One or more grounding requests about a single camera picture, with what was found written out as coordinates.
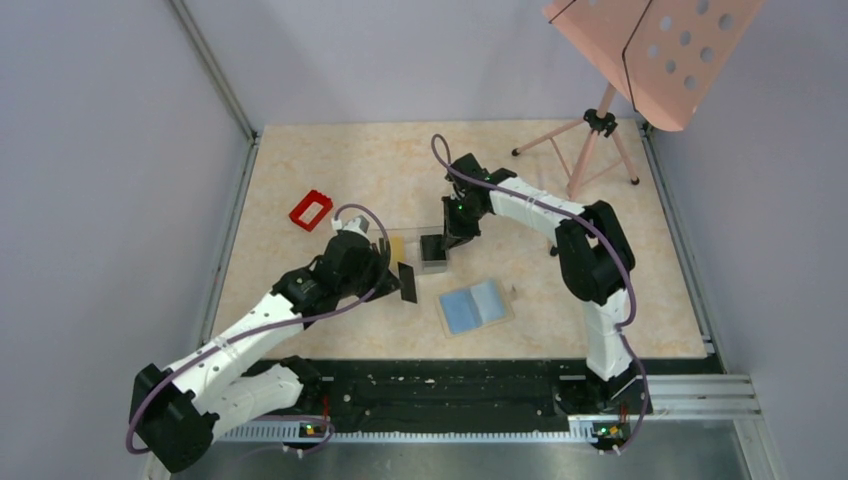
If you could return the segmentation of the clear plastic card box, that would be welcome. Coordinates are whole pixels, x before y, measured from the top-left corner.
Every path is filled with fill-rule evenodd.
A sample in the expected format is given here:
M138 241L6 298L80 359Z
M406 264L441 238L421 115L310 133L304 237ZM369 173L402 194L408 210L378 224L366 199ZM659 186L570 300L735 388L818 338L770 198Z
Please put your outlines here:
M421 260L419 239L422 235L442 234L443 228L440 226L424 226L413 228L395 228L388 229L388 239L392 236L402 236L405 239L406 264L411 265L416 275L440 274L445 273L449 266L449 257L447 262L423 262ZM391 262L391 271L398 273L397 263Z

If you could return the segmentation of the beige leather card holder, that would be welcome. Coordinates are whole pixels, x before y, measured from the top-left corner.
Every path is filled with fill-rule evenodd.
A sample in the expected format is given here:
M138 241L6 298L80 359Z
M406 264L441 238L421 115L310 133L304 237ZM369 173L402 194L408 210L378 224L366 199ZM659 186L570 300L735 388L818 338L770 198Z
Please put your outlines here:
M514 312L500 281L494 278L436 297L446 336L465 335L511 321Z

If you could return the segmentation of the black card stack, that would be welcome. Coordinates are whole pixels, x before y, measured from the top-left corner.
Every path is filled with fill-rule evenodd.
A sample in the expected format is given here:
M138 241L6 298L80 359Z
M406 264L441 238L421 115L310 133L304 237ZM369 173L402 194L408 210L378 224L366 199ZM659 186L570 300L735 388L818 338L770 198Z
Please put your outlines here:
M447 262L448 255L442 234L422 235L419 239L421 260L423 262Z

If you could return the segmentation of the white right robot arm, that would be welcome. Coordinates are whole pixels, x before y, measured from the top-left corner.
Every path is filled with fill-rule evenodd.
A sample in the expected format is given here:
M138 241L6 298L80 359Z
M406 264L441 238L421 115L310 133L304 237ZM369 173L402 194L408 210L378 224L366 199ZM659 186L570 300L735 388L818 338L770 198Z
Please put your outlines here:
M442 199L443 250L480 236L479 223L487 214L543 234L553 245L565 286L583 303L587 400L600 412L614 411L626 400L638 372L621 337L622 327L634 320L623 309L635 298L630 280L635 256L612 206L558 198L511 170L484 169L471 154L444 166L453 192Z

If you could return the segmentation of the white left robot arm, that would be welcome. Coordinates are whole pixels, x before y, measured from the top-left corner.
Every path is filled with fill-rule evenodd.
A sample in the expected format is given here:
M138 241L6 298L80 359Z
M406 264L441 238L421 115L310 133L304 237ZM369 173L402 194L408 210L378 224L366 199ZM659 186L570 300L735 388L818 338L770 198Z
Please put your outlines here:
M272 348L317 321L343 313L339 303L359 303L396 291L389 246L378 247L358 230L342 229L323 254L285 273L239 321L193 353L135 376L128 451L134 438L170 473L198 462L224 434L275 410L308 413L320 386L299 358L247 375Z

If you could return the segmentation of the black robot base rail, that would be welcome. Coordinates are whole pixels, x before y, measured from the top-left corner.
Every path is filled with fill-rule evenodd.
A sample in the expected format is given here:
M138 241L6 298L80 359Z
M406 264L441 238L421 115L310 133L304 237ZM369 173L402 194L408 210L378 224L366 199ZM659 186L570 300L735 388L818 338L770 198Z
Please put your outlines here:
M577 416L635 421L653 411L630 367L604 383L582 360L310 360L283 365L306 376L277 415L312 415L339 433L566 432Z

